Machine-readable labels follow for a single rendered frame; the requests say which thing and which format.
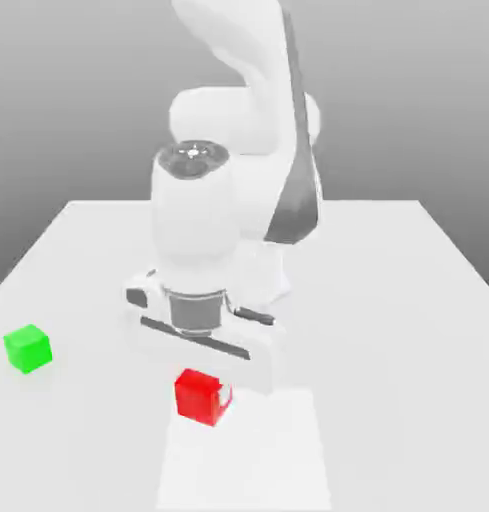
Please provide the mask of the small green cube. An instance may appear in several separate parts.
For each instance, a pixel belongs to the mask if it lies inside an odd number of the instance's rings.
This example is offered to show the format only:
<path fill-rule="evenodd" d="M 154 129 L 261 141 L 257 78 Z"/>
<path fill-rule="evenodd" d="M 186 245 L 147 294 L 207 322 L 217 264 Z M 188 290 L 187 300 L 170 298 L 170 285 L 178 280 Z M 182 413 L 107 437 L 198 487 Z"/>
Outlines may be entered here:
<path fill-rule="evenodd" d="M 9 362 L 28 374 L 52 361 L 49 337 L 37 326 L 28 324 L 3 336 Z"/>

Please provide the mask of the small red cube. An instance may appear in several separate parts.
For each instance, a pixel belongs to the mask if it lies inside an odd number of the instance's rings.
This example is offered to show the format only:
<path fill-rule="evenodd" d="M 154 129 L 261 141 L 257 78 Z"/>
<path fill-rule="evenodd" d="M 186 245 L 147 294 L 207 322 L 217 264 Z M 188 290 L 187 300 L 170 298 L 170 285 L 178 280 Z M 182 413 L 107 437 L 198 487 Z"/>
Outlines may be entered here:
<path fill-rule="evenodd" d="M 174 384 L 178 414 L 214 427 L 232 402 L 219 404 L 218 390 L 223 384 L 217 377 L 185 369 Z"/>

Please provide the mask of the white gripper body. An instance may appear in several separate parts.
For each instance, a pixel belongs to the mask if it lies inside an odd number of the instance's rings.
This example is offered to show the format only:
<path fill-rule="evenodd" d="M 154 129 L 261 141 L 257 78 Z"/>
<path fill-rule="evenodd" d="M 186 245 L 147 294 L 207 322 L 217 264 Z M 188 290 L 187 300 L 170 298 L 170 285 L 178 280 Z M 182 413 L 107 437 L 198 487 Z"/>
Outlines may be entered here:
<path fill-rule="evenodd" d="M 279 388 L 285 381 L 285 329 L 228 313 L 222 321 L 209 335 L 186 336 L 132 308 L 123 314 L 123 332 L 131 347 L 152 357 L 173 377 L 193 369 L 265 395 Z"/>

